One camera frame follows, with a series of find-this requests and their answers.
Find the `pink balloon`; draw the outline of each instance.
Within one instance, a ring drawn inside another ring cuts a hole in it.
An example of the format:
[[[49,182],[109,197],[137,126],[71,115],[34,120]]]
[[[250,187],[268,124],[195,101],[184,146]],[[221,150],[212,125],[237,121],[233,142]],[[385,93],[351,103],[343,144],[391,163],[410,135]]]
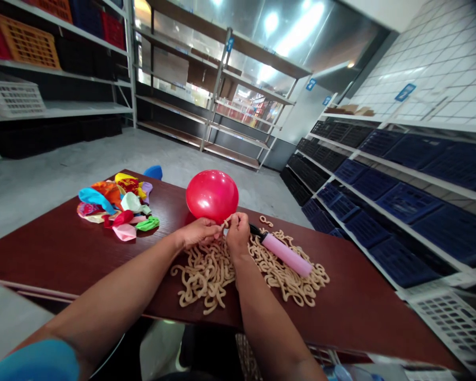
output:
[[[185,197],[195,218],[206,217],[218,224],[238,208],[238,188],[228,174],[219,170],[206,170],[194,176]]]

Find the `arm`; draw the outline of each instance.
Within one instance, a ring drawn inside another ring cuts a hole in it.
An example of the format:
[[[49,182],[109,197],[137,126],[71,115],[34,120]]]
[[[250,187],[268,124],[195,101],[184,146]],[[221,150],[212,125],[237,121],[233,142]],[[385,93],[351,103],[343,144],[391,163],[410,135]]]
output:
[[[236,269],[243,326],[265,379],[327,380],[249,254],[249,218],[231,217],[227,247]]]
[[[98,281],[15,350],[45,339],[63,340],[76,352],[79,379],[88,379],[150,303],[176,256],[220,232],[215,222],[199,219],[164,237]]]

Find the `hand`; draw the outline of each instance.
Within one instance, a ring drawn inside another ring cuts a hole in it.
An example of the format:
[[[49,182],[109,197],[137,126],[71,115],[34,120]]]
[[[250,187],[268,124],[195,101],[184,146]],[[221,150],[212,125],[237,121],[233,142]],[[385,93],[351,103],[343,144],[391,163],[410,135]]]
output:
[[[222,233],[222,228],[208,218],[200,218],[176,231],[182,250],[198,243],[208,245]]]
[[[240,212],[232,214],[226,241],[233,261],[241,256],[250,256],[247,248],[249,236],[249,216]]]

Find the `blue sleeve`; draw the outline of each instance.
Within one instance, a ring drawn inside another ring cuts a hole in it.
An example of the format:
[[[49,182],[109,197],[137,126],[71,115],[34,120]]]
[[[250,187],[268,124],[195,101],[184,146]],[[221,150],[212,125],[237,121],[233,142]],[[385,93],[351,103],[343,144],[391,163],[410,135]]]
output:
[[[44,340],[0,361],[0,381],[77,381],[79,364],[72,347],[61,340]]]

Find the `brown tabletop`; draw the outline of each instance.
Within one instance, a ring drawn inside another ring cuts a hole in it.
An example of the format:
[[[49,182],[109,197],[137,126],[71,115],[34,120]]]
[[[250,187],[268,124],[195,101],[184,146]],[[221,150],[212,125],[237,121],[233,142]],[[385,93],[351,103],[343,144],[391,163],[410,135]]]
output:
[[[50,212],[0,239],[0,283],[44,296],[70,300],[162,237],[192,221],[185,202],[185,189],[123,170],[153,184],[152,214],[160,227],[138,231],[138,238],[122,242],[102,224],[90,223],[76,213],[74,197]],[[260,214],[239,207],[250,222]],[[393,292],[374,266],[352,243],[302,226],[267,216],[273,230],[282,229],[294,243],[326,269],[331,281],[316,292],[315,307],[284,302],[308,344],[378,353],[458,369],[451,353]],[[176,262],[186,263],[181,255]],[[216,323],[242,329],[239,299],[228,285],[226,308],[203,315],[203,301],[180,307],[177,293],[183,289],[180,273],[166,275],[145,315],[186,323]]]

